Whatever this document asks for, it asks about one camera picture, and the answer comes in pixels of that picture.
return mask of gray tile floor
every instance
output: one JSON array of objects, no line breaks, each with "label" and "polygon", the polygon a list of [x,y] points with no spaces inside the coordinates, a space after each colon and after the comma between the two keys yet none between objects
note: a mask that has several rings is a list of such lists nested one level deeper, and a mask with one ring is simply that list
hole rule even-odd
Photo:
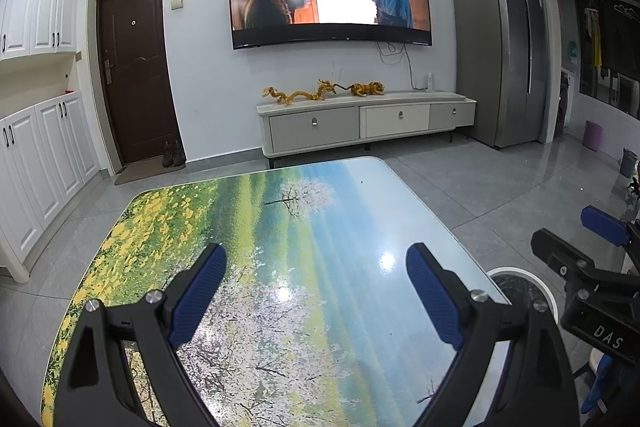
[{"label": "gray tile floor", "polygon": [[[623,251],[582,228],[580,211],[594,204],[621,216],[616,194],[625,179],[609,156],[567,136],[552,144],[523,144],[502,151],[456,134],[392,140],[283,158],[276,166],[361,155],[382,158],[449,227],[481,266],[516,266],[545,281],[564,308],[562,280],[531,253],[531,234],[546,227],[590,255],[596,265],[620,269]],[[265,160],[188,173],[162,174],[115,186],[100,182],[60,228],[20,285],[0,277],[0,367],[26,408],[39,419],[40,391],[49,351],[69,299],[111,227],[144,190],[263,170]],[[562,332],[572,366],[589,349]]]}]

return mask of pink trash can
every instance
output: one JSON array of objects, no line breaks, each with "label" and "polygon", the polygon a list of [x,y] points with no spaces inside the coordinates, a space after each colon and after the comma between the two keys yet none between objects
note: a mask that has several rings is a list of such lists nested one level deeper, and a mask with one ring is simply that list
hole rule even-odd
[{"label": "pink trash can", "polygon": [[582,145],[592,151],[599,151],[602,142],[602,127],[597,123],[587,120],[584,126],[584,136],[582,137]]}]

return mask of silver bolt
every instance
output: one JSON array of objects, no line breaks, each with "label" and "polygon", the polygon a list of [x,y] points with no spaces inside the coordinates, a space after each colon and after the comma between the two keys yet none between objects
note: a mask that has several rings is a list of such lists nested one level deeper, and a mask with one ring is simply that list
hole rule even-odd
[{"label": "silver bolt", "polygon": [[155,304],[162,299],[162,292],[160,290],[151,290],[145,295],[145,301],[149,304]]},{"label": "silver bolt", "polygon": [[533,301],[533,309],[537,312],[544,313],[549,309],[549,304],[542,299],[538,299],[537,301]]},{"label": "silver bolt", "polygon": [[486,302],[489,298],[489,295],[487,295],[484,290],[471,290],[470,295],[476,302]]},{"label": "silver bolt", "polygon": [[100,301],[98,299],[91,299],[84,305],[84,309],[88,312],[95,312],[100,307]]}]

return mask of power cord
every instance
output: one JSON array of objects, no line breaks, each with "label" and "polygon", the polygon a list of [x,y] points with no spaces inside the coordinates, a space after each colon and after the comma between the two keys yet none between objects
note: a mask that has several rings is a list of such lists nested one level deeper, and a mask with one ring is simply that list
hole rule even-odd
[{"label": "power cord", "polygon": [[[418,87],[415,87],[414,72],[412,71],[412,68],[411,68],[411,57],[409,57],[409,51],[406,48],[406,44],[403,44],[400,50],[398,50],[391,42],[385,42],[385,44],[389,51],[387,54],[383,53],[382,48],[380,47],[380,42],[376,42],[376,46],[378,48],[378,53],[380,54],[380,60],[382,60],[382,63],[386,64],[387,66],[395,66],[396,64],[400,64],[400,62],[402,62],[403,55],[406,56],[406,61],[409,64],[409,82],[411,83],[411,88],[415,89],[416,91],[422,90]],[[387,57],[397,57],[397,56],[399,56],[400,58],[395,62],[387,62],[385,60],[385,58]]]}]

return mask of light switch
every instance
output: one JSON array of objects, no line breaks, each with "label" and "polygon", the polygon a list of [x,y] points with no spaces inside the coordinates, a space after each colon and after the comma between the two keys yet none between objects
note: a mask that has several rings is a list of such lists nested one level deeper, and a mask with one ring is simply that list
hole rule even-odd
[{"label": "light switch", "polygon": [[177,10],[178,8],[182,8],[182,0],[171,0],[171,9]]}]

